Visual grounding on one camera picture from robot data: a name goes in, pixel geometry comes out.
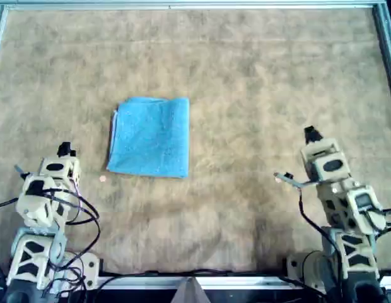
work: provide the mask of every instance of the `brown fabric surface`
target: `brown fabric surface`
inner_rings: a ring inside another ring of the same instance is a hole
[[[186,180],[105,171],[110,118],[131,96],[190,98]],[[0,201],[19,194],[62,141],[78,149],[81,192],[101,213],[105,268],[278,268],[320,248],[297,193],[315,125],[357,180],[391,206],[391,98],[371,11],[11,11],[0,52]],[[105,175],[106,182],[99,177]],[[307,214],[325,224],[315,189]],[[0,210],[0,262],[21,220]],[[68,227],[79,251],[95,226]],[[391,266],[391,235],[379,243]]]

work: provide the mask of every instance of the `black cable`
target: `black cable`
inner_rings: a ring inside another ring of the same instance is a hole
[[[383,237],[387,233],[391,232],[391,225],[387,228],[385,228],[383,231],[381,231],[379,234],[375,236],[375,240],[377,241],[380,237]]]
[[[302,261],[302,277],[301,277],[301,281],[304,283],[305,282],[305,262],[307,261],[307,259],[314,253],[320,253],[321,251],[311,251],[310,253],[308,253],[304,258],[303,258],[303,261]]]
[[[87,202],[85,199],[84,203],[88,205],[88,207],[90,207],[91,209],[93,208],[94,209],[94,212],[95,212],[95,215],[93,215],[90,211],[88,211],[86,208],[83,208],[83,207],[80,207],[78,205],[75,205],[71,202],[67,202],[63,199],[60,199],[60,198],[57,198],[55,197],[54,195],[49,195],[49,194],[40,194],[39,196],[42,196],[42,197],[45,197],[45,198],[48,198],[50,200],[54,200],[54,201],[57,201],[61,204],[65,204],[65,205],[68,205],[70,207],[73,207],[73,208],[78,208],[80,209],[81,211],[83,211],[84,213],[86,213],[87,215],[89,215],[91,217],[91,219],[88,219],[88,220],[84,220],[86,223],[87,222],[92,222],[94,221],[94,223],[96,224],[97,226],[97,229],[98,229],[98,232],[97,232],[97,235],[95,237],[95,239],[85,248],[83,249],[81,252],[79,252],[75,257],[73,257],[71,260],[69,260],[65,265],[62,265],[62,266],[57,266],[57,270],[58,271],[61,271],[61,270],[65,270],[66,268],[68,268],[72,263],[74,263],[74,261],[76,261],[77,259],[79,259],[80,257],[82,257],[82,255],[86,254],[95,244],[96,242],[98,241],[98,239],[100,238],[100,226],[99,226],[99,223],[98,223],[98,217],[99,217],[99,214],[98,212],[96,211],[96,209],[89,203]],[[77,224],[82,224],[81,222],[83,221],[80,221],[80,222],[73,222],[72,225],[77,225]]]
[[[80,201],[82,201],[82,202],[83,202],[83,203],[84,203],[84,204],[85,204],[85,205],[94,213],[94,215],[91,216],[90,219],[82,220],[82,221],[78,221],[78,222],[66,222],[67,225],[81,225],[81,224],[86,224],[86,223],[89,223],[89,222],[94,221],[95,219],[98,220],[98,219],[100,218],[99,212],[96,210],[96,208],[95,208],[92,204],[90,204],[87,200],[85,200],[84,197],[77,195],[77,194],[74,193],[73,191],[68,191],[67,189],[49,188],[49,189],[44,189],[41,193],[42,193],[42,194],[50,193],[50,194],[52,194],[52,195],[54,196],[54,193],[59,193],[59,192],[61,192],[61,193],[67,193],[67,194],[70,194],[70,195],[74,196],[75,198],[77,198],[77,199],[79,199]],[[67,202],[67,201],[64,201],[64,200],[62,200],[62,201],[68,203],[67,205],[69,205],[69,206],[73,205],[72,207],[75,207],[75,208],[77,208],[77,209],[79,209],[79,210],[82,210],[82,207],[80,207],[80,206],[78,206],[78,205],[72,204],[72,203]]]
[[[329,235],[321,229],[315,222],[313,222],[311,219],[309,219],[308,216],[306,216],[305,211],[303,210],[303,200],[302,200],[302,190],[298,188],[299,191],[299,211],[301,213],[301,216],[317,231],[319,232],[322,237],[324,237],[334,248],[334,251],[336,252],[337,256],[337,289],[339,291],[340,301],[342,300],[342,263],[341,263],[341,253],[338,249],[335,242],[329,237]]]
[[[10,205],[10,204],[13,204],[13,203],[15,203],[17,200],[18,200],[18,198],[13,198],[13,199],[7,200],[7,201],[5,201],[5,202],[2,202],[2,203],[0,203],[0,207],[6,206],[6,205]]]
[[[391,208],[386,208],[386,209],[382,210],[382,213],[384,215],[391,215]]]

